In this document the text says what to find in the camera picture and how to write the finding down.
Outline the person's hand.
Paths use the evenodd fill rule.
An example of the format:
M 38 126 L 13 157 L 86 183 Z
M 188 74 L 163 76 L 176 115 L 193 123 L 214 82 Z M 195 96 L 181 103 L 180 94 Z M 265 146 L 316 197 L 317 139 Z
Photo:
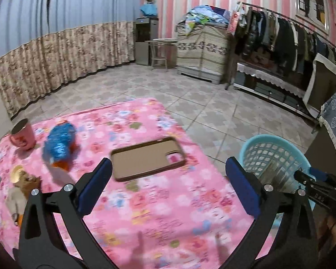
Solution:
M 319 243 L 319 263 L 336 268 L 336 218 L 322 208 L 313 211 Z

